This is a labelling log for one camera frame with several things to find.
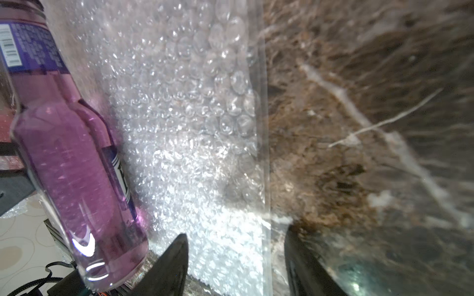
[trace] bottle neck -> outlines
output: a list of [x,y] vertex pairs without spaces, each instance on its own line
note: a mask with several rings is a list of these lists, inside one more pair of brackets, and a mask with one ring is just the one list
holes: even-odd
[[12,75],[17,100],[26,108],[52,102],[77,102],[81,95],[70,74]]

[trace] black cable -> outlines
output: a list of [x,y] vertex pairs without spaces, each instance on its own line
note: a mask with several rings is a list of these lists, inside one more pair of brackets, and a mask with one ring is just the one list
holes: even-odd
[[47,279],[51,278],[51,276],[53,275],[53,272],[48,267],[51,267],[51,266],[54,266],[54,265],[61,265],[61,266],[64,266],[64,267],[74,268],[74,266],[72,264],[64,263],[64,262],[61,262],[61,261],[56,261],[56,262],[49,263],[45,267],[45,270],[47,272],[49,272],[49,274],[46,276],[46,278],[43,279],[43,282],[38,283],[38,285],[33,290],[38,290],[38,289],[41,288],[42,285],[47,283]]
[[22,285],[21,287],[19,287],[18,289],[16,289],[15,291],[11,292],[10,294],[8,294],[7,296],[16,296],[17,294],[19,294],[20,292],[28,289],[28,288],[31,288],[33,286],[36,286],[40,283],[42,283],[43,281],[46,281],[45,283],[57,283],[59,282],[60,280],[62,280],[63,278],[40,278],[40,279],[37,279],[37,280],[34,280],[34,281],[31,281],[27,284],[24,284]]

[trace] clear plastic sheet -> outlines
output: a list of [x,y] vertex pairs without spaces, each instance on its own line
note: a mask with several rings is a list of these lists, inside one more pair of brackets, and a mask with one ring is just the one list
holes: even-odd
[[81,93],[119,139],[151,250],[187,233],[192,277],[271,294],[260,1],[43,2]]

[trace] purple label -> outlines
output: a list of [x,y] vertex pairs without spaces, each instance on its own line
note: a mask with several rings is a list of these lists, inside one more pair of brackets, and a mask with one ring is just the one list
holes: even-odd
[[0,23],[0,48],[10,73],[32,70],[69,73],[53,36],[38,25]]
[[114,146],[109,146],[102,148],[102,152],[106,157],[106,161],[109,161],[107,164],[108,169],[110,170],[109,174],[113,178],[114,187],[119,192],[119,194],[124,197],[126,205],[121,207],[122,210],[130,210],[132,217],[137,218],[137,210],[133,203],[130,189],[128,187],[127,181],[125,180],[125,174],[123,172],[122,164],[120,163],[119,156],[117,154],[117,149]]

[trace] plastic bottle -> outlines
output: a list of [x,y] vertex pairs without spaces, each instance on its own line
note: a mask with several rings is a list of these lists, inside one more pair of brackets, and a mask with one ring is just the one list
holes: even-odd
[[87,288],[106,291],[141,266],[148,240],[102,117],[81,98],[38,0],[0,1],[0,48],[16,93],[10,133],[55,209]]

